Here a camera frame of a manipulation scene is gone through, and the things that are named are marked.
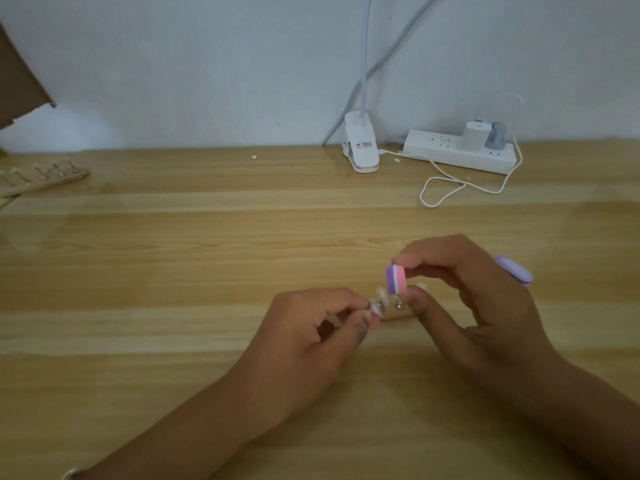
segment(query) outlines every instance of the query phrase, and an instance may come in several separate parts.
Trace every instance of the pink and purple buffer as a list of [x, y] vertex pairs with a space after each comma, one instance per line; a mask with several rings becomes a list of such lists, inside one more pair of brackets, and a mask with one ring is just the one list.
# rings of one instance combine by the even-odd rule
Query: pink and purple buffer
[[404, 267], [396, 264], [387, 266], [387, 292], [391, 294], [400, 294], [406, 291], [406, 277], [404, 275]]

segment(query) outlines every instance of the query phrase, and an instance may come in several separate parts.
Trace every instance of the right hand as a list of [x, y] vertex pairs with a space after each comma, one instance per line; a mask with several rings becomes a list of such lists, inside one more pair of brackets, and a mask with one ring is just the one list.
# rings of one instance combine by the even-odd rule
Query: right hand
[[392, 261], [404, 266], [407, 278], [440, 278], [459, 291], [476, 326], [461, 328], [418, 287], [402, 298], [453, 366], [533, 414], [540, 394], [568, 364], [549, 342], [527, 288], [463, 235], [414, 241]]

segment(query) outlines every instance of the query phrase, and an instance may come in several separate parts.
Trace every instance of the power outlet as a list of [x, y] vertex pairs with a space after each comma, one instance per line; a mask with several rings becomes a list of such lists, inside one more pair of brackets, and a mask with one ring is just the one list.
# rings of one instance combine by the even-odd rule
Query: power outlet
[[403, 156], [502, 175], [507, 175], [516, 165], [515, 150], [510, 143], [503, 150], [483, 147], [478, 152], [468, 152], [460, 149], [461, 140], [461, 136], [411, 130], [404, 142]]

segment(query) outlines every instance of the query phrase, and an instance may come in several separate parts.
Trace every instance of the wooden table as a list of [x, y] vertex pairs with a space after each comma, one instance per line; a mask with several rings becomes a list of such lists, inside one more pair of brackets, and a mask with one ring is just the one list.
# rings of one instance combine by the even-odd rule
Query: wooden table
[[[389, 155], [369, 175], [336, 147], [74, 155], [89, 179], [0, 211], [0, 476], [92, 464], [228, 370], [278, 291], [373, 296], [388, 259], [430, 235], [466, 233], [532, 270], [553, 343], [640, 399], [640, 143], [523, 150], [502, 195], [466, 189], [436, 210], [418, 203], [430, 165]], [[452, 290], [429, 285], [470, 322]], [[457, 377], [409, 319], [370, 334], [322, 400], [217, 477], [592, 475]]]

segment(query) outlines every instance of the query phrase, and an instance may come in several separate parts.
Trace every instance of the gray cable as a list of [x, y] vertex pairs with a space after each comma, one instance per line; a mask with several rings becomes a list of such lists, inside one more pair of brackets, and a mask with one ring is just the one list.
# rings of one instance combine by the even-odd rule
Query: gray cable
[[[391, 55], [396, 51], [396, 48], [398, 48], [398, 45], [400, 45], [402, 40], [404, 40], [404, 37], [406, 37], [407, 33], [409, 33], [409, 31], [413, 28], [413, 26], [418, 21], [418, 19], [420, 19], [422, 14], [424, 14], [424, 12], [429, 9], [429, 7], [434, 3], [434, 1], [436, 0], [425, 1], [425, 3], [418, 9], [418, 11], [415, 12], [415, 15], [413, 15], [412, 19], [409, 20], [409, 23], [407, 23], [405, 28], [402, 30], [402, 32], [400, 32], [400, 35], [398, 35], [398, 37], [396, 38], [395, 42], [393, 42], [393, 45], [391, 45], [389, 50], [382, 57], [380, 57], [380, 60], [376, 62], [371, 69], [369, 69], [369, 71], [367, 72], [367, 79], [370, 78], [373, 74], [375, 74], [375, 72], [378, 71], [378, 69], [380, 69], [380, 67], [382, 67], [382, 65], [385, 62], [387, 62], [388, 58], [391, 57]], [[362, 85], [362, 81], [359, 80], [356, 82], [356, 85], [353, 87], [353, 90], [351, 91], [351, 96], [349, 96], [349, 100], [347, 101], [347, 105], [344, 107], [344, 111], [342, 112], [342, 115], [340, 116], [340, 118], [338, 118], [338, 120], [329, 130], [329, 133], [325, 135], [325, 137], [322, 140], [322, 143], [320, 143], [320, 146], [324, 146], [326, 142], [329, 141], [329, 138], [332, 137], [333, 133], [335, 133], [337, 129], [340, 128], [340, 125], [344, 121], [345, 115], [353, 107], [353, 103], [355, 102], [356, 97], [358, 96], [358, 92], [360, 90], [361, 85]]]

